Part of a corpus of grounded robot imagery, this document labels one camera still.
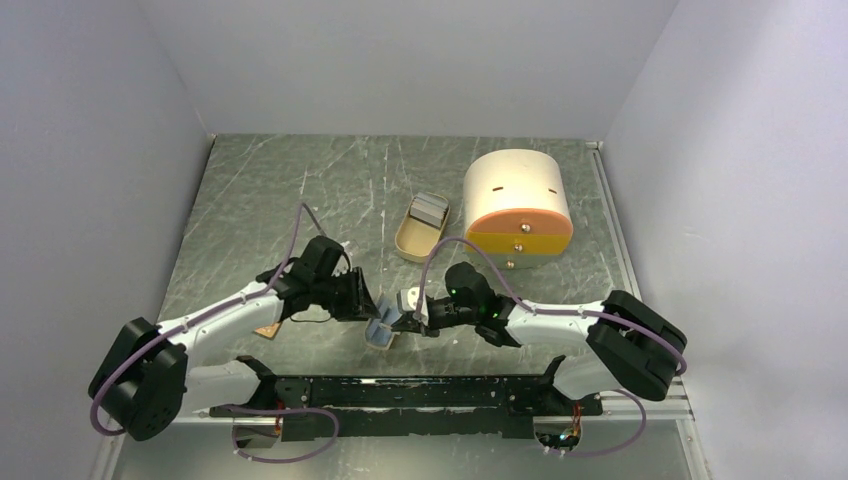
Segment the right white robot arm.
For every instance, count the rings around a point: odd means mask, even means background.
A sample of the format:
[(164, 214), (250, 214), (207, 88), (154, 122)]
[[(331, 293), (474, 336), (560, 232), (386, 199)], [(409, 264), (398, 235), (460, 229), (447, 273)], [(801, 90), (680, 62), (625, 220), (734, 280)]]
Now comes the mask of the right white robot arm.
[(447, 328), (471, 326), (488, 344), (520, 348), (535, 344), (575, 350), (551, 362), (552, 378), (539, 391), (550, 413), (565, 413), (589, 394), (624, 389), (648, 401), (666, 398), (683, 365), (685, 334), (624, 290), (578, 304), (542, 304), (497, 293), (470, 263), (445, 274), (446, 296), (419, 287), (381, 297), (379, 328), (389, 335), (436, 337)]

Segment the tan card holder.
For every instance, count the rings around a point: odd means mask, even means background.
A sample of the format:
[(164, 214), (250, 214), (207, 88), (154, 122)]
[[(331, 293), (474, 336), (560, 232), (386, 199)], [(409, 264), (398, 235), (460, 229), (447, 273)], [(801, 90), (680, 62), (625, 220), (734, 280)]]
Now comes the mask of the tan card holder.
[(367, 322), (364, 332), (365, 343), (374, 349), (388, 350), (398, 335), (392, 327), (400, 320), (402, 312), (397, 307), (396, 299), (383, 293), (378, 297), (376, 306), (378, 317)]

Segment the tan oval tray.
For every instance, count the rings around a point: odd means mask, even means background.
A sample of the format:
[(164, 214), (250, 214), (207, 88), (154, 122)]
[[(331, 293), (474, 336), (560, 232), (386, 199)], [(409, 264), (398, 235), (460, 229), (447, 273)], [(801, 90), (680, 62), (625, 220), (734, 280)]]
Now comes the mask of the tan oval tray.
[(446, 229), (450, 203), (448, 215), (441, 229), (411, 218), (409, 208), (410, 204), (396, 232), (395, 248), (401, 258), (415, 263), (424, 263)]

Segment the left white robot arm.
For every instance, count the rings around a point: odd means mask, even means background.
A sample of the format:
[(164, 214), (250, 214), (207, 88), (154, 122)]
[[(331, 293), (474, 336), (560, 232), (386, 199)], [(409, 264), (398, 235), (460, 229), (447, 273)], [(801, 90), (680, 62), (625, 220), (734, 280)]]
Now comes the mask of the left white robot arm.
[(144, 441), (199, 411), (226, 415), (238, 406), (247, 415), (261, 416), (283, 405), (276, 375), (256, 358), (204, 362), (236, 337), (311, 307), (339, 322), (380, 316), (362, 269), (352, 266), (343, 245), (322, 235), (313, 237), (301, 255), (208, 307), (160, 324), (143, 317), (129, 321), (88, 386), (93, 426), (111, 433), (98, 421), (104, 411), (119, 424), (118, 434)]

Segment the grey credit card stack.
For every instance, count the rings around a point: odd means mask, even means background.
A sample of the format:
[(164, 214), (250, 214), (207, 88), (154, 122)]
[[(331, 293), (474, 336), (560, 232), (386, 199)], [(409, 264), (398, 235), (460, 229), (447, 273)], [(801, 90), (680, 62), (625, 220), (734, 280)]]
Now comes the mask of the grey credit card stack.
[(441, 229), (449, 211), (449, 202), (440, 196), (427, 192), (416, 194), (409, 208), (411, 218), (433, 228)]

